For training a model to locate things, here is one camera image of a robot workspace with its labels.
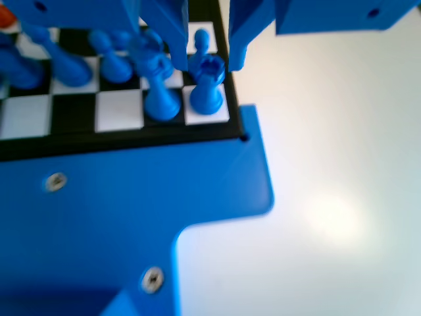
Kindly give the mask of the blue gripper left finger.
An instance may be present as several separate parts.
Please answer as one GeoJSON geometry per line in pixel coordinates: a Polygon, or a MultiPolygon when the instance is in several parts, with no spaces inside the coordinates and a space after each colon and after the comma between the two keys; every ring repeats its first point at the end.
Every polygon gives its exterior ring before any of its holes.
{"type": "Polygon", "coordinates": [[[187,70],[188,0],[140,1],[139,16],[168,45],[174,67],[187,70]]]}

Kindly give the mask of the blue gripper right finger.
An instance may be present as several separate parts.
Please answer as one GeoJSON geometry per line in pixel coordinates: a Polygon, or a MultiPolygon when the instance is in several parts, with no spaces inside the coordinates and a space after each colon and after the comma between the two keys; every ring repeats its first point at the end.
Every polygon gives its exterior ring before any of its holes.
{"type": "Polygon", "coordinates": [[[244,67],[248,45],[272,23],[274,17],[274,1],[230,1],[229,71],[240,71],[244,67]]]}

